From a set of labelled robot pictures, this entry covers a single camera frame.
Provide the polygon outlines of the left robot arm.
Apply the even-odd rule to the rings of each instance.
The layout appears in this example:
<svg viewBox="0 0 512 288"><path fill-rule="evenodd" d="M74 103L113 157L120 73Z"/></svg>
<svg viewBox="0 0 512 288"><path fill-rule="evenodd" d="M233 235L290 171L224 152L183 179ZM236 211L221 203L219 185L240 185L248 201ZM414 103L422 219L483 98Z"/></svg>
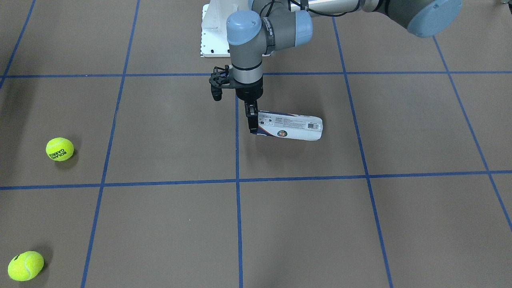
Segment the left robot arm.
<svg viewBox="0 0 512 288"><path fill-rule="evenodd" d="M235 89L244 102L248 129L262 128L257 100L263 95L263 55L307 44L313 35L314 16L338 18L363 10L383 14L419 38L429 38L448 27L459 15L460 0L250 0L248 10L226 20L230 66L216 67L210 77L212 96Z"/></svg>

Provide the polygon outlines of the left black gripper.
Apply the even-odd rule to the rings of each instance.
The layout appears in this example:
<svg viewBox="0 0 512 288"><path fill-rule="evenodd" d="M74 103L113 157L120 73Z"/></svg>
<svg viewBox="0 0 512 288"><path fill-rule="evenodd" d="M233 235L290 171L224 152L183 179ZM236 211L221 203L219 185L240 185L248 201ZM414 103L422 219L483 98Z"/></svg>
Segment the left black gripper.
<svg viewBox="0 0 512 288"><path fill-rule="evenodd" d="M235 93L236 96L246 103L246 117L248 121L248 128L251 134L256 134L258 131L258 106L257 101L263 95L263 77L253 83L241 83L235 80Z"/></svg>

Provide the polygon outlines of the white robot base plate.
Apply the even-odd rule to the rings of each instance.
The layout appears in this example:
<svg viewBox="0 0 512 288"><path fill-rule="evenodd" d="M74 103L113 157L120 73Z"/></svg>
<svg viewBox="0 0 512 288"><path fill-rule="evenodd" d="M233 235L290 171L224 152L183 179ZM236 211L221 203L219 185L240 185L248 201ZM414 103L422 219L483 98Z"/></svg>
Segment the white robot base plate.
<svg viewBox="0 0 512 288"><path fill-rule="evenodd" d="M246 0L211 0L202 8L201 57L230 57L226 21L234 12L248 10Z"/></svg>

